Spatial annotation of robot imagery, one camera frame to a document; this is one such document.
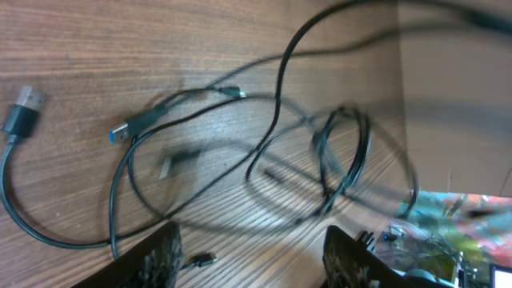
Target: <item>black plug housing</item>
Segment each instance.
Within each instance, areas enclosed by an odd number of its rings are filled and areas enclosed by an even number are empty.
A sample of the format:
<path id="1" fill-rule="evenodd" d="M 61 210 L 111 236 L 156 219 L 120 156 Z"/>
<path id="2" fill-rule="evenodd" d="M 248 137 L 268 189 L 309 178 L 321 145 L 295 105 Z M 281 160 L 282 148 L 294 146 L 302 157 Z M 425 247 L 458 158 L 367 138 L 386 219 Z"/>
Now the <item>black plug housing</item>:
<path id="1" fill-rule="evenodd" d="M 21 138 L 32 136 L 39 120 L 39 111 L 45 103 L 45 95 L 32 86 L 24 86 L 13 105 L 2 130 L 8 135 Z"/>

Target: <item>brown wood grain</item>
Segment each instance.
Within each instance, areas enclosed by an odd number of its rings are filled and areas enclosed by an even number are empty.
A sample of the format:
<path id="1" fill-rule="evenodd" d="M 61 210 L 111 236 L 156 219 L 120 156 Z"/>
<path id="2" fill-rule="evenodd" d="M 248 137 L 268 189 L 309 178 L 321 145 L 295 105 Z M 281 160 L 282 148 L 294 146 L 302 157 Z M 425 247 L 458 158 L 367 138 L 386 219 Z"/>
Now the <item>brown wood grain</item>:
<path id="1" fill-rule="evenodd" d="M 77 242 L 106 238 L 110 183 L 126 148 L 110 144 L 108 130 L 162 95 L 204 85 L 255 58 L 281 53 L 304 21 L 330 4 L 332 1 L 319 0 L 1 1 L 1 118 L 25 84 L 49 95 L 35 136 L 14 156 L 18 208 L 48 235 Z M 395 25 L 394 7 L 361 8 L 320 23 L 299 48 L 339 46 Z M 347 56 L 293 60 L 283 93 L 310 112 L 342 102 L 398 101 L 399 64 L 396 41 Z M 249 92 L 272 91 L 276 68 L 277 63 L 264 65 L 229 83 Z M 165 120 L 180 118 L 217 100 L 219 96 L 207 95 L 171 111 Z M 224 149 L 205 154 L 178 175 L 158 181 L 169 149 L 212 138 L 254 144 L 263 136 L 272 114 L 271 102 L 239 103 L 152 138 L 135 157 L 143 192 L 161 209 L 189 197 L 244 151 Z M 278 126 L 295 119 L 292 113 L 283 112 Z M 394 132 L 399 139 L 405 138 L 402 125 Z M 354 135 L 350 130 L 340 132 L 334 141 L 343 159 L 348 160 L 354 147 Z M 309 140 L 309 132 L 300 130 L 272 151 L 314 171 Z M 390 186 L 400 182 L 391 172 L 385 173 L 393 163 L 388 152 L 380 150 L 372 157 L 372 169 L 367 173 L 375 175 L 369 177 L 384 175 Z M 261 174 L 254 176 L 258 191 L 250 192 L 243 173 L 238 170 L 216 185 L 178 220 L 266 225 L 265 221 L 283 221 L 289 214 L 257 203 L 258 197 L 270 198 L 268 203 L 277 202 L 279 209 L 291 209 L 291 213 L 309 201 L 308 196 L 290 194 L 298 188 L 281 190 Z M 118 200 L 120 232 L 153 218 L 124 180 Z M 305 189 L 319 193 L 312 186 Z M 385 222 L 352 206 L 336 218 L 308 223 L 284 236 L 220 234 L 184 226 L 186 254 L 212 250 L 220 260 L 203 270 L 183 272 L 178 286 L 319 286 L 324 279 L 322 236 L 328 224 L 337 223 L 355 234 L 361 227 L 377 229 Z M 142 236 L 123 242 L 121 251 Z M 62 250 L 40 243 L 22 232 L 0 208 L 2 287 L 66 287 L 109 261 L 109 248 Z"/>

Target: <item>wall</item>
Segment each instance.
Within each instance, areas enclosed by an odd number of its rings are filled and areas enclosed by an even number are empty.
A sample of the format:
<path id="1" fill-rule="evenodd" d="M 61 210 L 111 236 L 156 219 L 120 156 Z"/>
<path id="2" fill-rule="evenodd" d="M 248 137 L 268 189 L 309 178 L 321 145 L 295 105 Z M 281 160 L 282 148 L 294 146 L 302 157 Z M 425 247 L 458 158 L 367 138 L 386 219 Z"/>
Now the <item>wall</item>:
<path id="1" fill-rule="evenodd" d="M 480 3 L 512 16 L 510 1 Z M 433 18 L 448 19 L 424 7 L 399 7 L 402 26 Z M 401 52 L 407 148 L 422 188 L 512 196 L 510 44 L 478 33 L 402 36 Z M 444 104 L 416 105 L 422 100 Z M 447 103 L 464 104 L 446 110 Z"/>

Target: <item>wooden table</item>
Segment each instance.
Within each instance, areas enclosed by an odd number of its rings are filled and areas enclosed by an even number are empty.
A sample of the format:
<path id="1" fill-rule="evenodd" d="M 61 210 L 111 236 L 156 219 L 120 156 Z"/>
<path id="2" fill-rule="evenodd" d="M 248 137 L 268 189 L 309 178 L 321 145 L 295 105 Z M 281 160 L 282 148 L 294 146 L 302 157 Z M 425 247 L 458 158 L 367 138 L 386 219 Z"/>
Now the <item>wooden table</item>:
<path id="1" fill-rule="evenodd" d="M 5 117 L 25 84 L 49 95 L 35 136 L 14 156 L 15 197 L 24 217 L 40 231 L 60 239 L 84 242 L 107 237 L 111 179 L 126 150 L 126 145 L 109 142 L 109 129 L 168 93 L 202 86 L 243 63 L 283 52 L 300 25 L 331 3 L 0 2 L 0 116 Z M 396 21 L 392 6 L 356 9 L 315 27 L 299 49 L 339 46 L 376 29 L 395 26 Z M 273 62 L 228 83 L 238 84 L 248 92 L 271 92 L 276 68 L 277 63 Z M 342 102 L 399 101 L 398 42 L 346 56 L 294 60 L 287 71 L 283 93 L 309 112 Z M 164 120 L 188 115 L 219 99 L 214 94 L 204 95 L 171 111 Z M 255 144 L 270 124 L 272 114 L 272 102 L 240 103 L 162 132 L 136 154 L 135 168 L 143 192 L 161 209 L 186 198 L 245 151 L 226 148 L 208 153 L 183 167 L 175 177 L 158 180 L 162 160 L 173 147 L 212 138 Z M 292 113 L 283 112 L 278 127 L 295 119 Z M 394 134 L 405 138 L 402 126 L 397 126 Z M 346 153 L 347 161 L 354 135 L 354 130 L 347 130 L 334 140 L 333 146 L 340 154 Z M 272 151 L 316 170 L 309 140 L 309 131 L 300 130 Z M 380 168 L 390 166 L 393 157 L 384 150 L 376 155 L 370 166 L 377 176 L 386 174 Z M 191 207 L 181 219 L 221 224 L 225 219 L 239 219 L 240 226 L 254 224 L 266 214 L 280 219 L 282 214 L 268 206 L 244 208 L 255 201 L 243 180 L 244 172 L 238 170 L 205 195 L 216 201 L 236 194 L 237 202 L 216 206 L 205 200 L 202 206 Z M 254 183 L 265 191 L 264 195 L 283 193 L 282 188 L 264 179 L 261 173 L 258 175 L 254 176 Z M 384 178 L 386 183 L 395 179 L 389 175 Z M 308 189 L 319 193 L 319 188 Z M 153 218 L 133 195 L 126 178 L 118 207 L 120 232 Z M 352 206 L 336 218 L 308 223 L 279 237 L 220 234 L 184 226 L 185 253 L 212 250 L 219 261 L 202 270 L 183 272 L 178 286 L 320 286 L 325 279 L 321 260 L 323 235 L 327 225 L 334 222 L 355 235 L 362 227 L 378 229 L 386 219 Z M 143 236 L 123 242 L 121 251 Z M 22 232 L 0 208 L 2 287 L 70 286 L 109 261 L 109 248 L 62 250 L 38 242 Z"/>

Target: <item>wooden surface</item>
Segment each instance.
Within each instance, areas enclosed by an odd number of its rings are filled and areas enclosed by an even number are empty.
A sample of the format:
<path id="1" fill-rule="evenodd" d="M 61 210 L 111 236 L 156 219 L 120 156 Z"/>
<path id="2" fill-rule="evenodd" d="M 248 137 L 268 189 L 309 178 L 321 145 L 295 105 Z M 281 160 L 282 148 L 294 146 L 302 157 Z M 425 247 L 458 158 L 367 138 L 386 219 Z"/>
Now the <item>wooden surface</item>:
<path id="1" fill-rule="evenodd" d="M 304 21 L 330 4 L 319 0 L 1 1 L 0 116 L 5 117 L 25 84 L 49 95 L 35 136 L 14 156 L 18 208 L 26 218 L 30 216 L 32 225 L 56 238 L 84 242 L 107 237 L 110 182 L 126 149 L 110 144 L 108 130 L 167 93 L 204 85 L 245 62 L 281 53 Z M 315 27 L 299 48 L 339 46 L 394 26 L 395 12 L 392 6 L 376 6 L 337 15 Z M 276 67 L 277 63 L 265 65 L 229 83 L 249 92 L 272 91 Z M 292 61 L 283 93 L 309 112 L 342 102 L 399 101 L 399 67 L 396 41 L 348 56 Z M 217 95 L 205 95 L 171 111 L 165 121 L 218 100 Z M 161 209 L 189 197 L 245 151 L 225 148 L 204 154 L 159 181 L 164 157 L 176 146 L 213 138 L 255 144 L 270 124 L 272 107 L 271 102 L 240 103 L 152 138 L 136 154 L 143 192 Z M 295 119 L 283 112 L 278 127 Z M 404 143 L 400 122 L 393 134 Z M 352 128 L 333 134 L 333 146 L 345 161 L 352 157 L 355 135 Z M 309 132 L 300 130 L 272 151 L 316 170 L 309 140 Z M 403 177 L 396 176 L 403 172 L 389 169 L 394 163 L 389 151 L 379 144 L 372 150 L 368 178 L 403 185 Z M 304 197 L 290 194 L 300 187 L 284 190 L 261 173 L 254 176 L 256 188 L 248 187 L 243 173 L 238 170 L 216 185 L 178 220 L 241 228 L 271 226 L 311 204 L 309 196 L 319 199 L 316 186 L 303 187 Z M 152 219 L 128 182 L 122 185 L 118 207 L 120 232 Z M 184 226 L 185 253 L 212 250 L 219 261 L 203 270 L 183 272 L 178 286 L 318 287 L 325 279 L 322 243 L 330 223 L 355 235 L 363 227 L 378 230 L 386 218 L 352 205 L 335 218 L 308 222 L 272 237 Z M 121 251 L 142 236 L 123 242 Z M 66 287 L 111 261 L 109 248 L 61 250 L 40 243 L 22 232 L 3 208 L 0 255 L 1 287 Z"/>

